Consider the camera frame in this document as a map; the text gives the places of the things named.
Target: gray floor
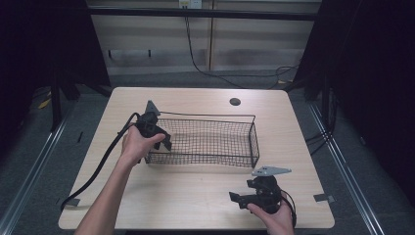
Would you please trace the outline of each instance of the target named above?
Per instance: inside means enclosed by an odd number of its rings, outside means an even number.
[[[220,74],[272,74],[273,70],[259,71],[222,71]],[[293,74],[287,72],[281,80],[290,80]],[[263,89],[276,83],[276,77],[227,77],[234,83],[246,88]],[[140,75],[114,75],[114,86],[142,86],[142,87],[214,87],[234,88],[233,85],[198,72],[175,72]],[[277,83],[275,89],[285,86]],[[108,98],[97,94],[87,88],[80,87],[82,94],[74,104],[68,123],[61,139],[56,145],[50,159],[41,172],[31,197],[29,198],[13,234],[71,234],[59,228],[60,216],[59,202],[65,198],[76,178],[83,158],[88,150],[101,115],[106,107]],[[317,125],[311,115],[309,104],[302,96],[302,90],[289,93],[293,108],[296,112],[304,138],[313,136],[318,132]],[[51,107],[38,110],[37,105],[43,97],[33,100],[33,105],[27,115],[14,146],[8,157],[0,166],[0,215],[13,201],[20,185],[37,158],[43,143],[49,135],[51,124]],[[335,138],[347,160],[348,166],[354,173],[362,191],[373,207],[386,234],[415,234],[415,212],[408,204],[405,196],[396,184],[382,170],[376,157],[359,141],[359,135],[352,124],[339,112]],[[309,146],[310,152],[319,143]],[[327,234],[370,234],[363,221],[354,200],[350,196],[346,185],[336,167],[331,153],[323,147],[312,156],[321,183],[327,195],[331,195],[336,202],[330,204],[336,224]],[[298,234],[322,233],[322,231],[309,231],[298,229]],[[142,231],[137,234],[159,234],[162,232]],[[210,234],[210,232],[176,231],[175,234]],[[232,232],[232,234],[266,234],[259,232]]]

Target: human hand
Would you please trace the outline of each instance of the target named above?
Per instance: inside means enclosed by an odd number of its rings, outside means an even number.
[[[288,204],[281,200],[280,209],[274,214],[269,214],[255,204],[248,204],[247,208],[259,217],[268,229],[270,235],[294,235],[291,209]]]
[[[133,167],[144,157],[147,156],[150,149],[158,142],[165,138],[164,134],[156,134],[151,138],[145,138],[141,135],[138,128],[131,124],[128,132],[122,139],[121,159]]]

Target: metal rail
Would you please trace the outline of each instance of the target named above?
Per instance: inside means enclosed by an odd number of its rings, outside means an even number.
[[[86,8],[35,7],[36,13],[82,14],[101,16],[145,16],[145,17],[188,17],[188,18],[225,18],[257,19],[314,22],[319,19],[337,19],[339,16],[322,16],[317,13],[282,13],[261,11],[231,11],[206,9],[175,8],[125,8],[89,6]]]
[[[367,201],[366,197],[364,196],[363,192],[361,191],[356,179],[354,178],[353,173],[351,172],[350,168],[347,165],[347,161],[343,156],[336,140],[334,138],[329,138],[327,130],[324,126],[323,120],[321,119],[320,111],[318,110],[315,104],[310,105],[311,112],[313,117],[320,129],[321,133],[324,135],[324,139],[326,140],[327,147],[329,148],[333,160],[338,167],[343,180],[347,186],[351,197],[353,198],[354,202],[356,203],[357,209],[359,210],[364,222],[369,229],[370,234],[384,235],[385,232],[382,229],[381,223],[379,222],[375,212],[373,211],[372,207],[370,206],[369,202]]]
[[[7,210],[5,211],[0,221],[1,235],[12,234],[13,229],[15,228],[26,203],[28,202],[31,193],[33,192],[34,186],[36,185],[36,182],[38,181],[43,168],[47,164],[49,157],[51,156],[56,144],[61,138],[61,134],[65,129],[68,117],[73,111],[74,106],[75,102],[72,102],[61,123],[58,125],[55,131],[49,134],[46,143],[43,145],[40,154],[38,155],[35,163],[33,164],[33,167],[28,173],[23,185],[19,189],[18,194],[15,196],[13,202],[7,207]]]

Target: right hand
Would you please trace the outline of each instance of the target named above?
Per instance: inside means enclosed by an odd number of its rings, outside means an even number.
[[[274,214],[267,213],[255,204],[248,204],[247,208],[262,220],[270,235],[294,235],[291,210],[284,200],[280,203],[280,209]]]

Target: wire mesh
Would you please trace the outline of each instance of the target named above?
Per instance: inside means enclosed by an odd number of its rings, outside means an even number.
[[[171,151],[151,151],[145,159],[147,164],[254,168],[259,159],[254,121],[161,118],[158,126],[171,135]]]

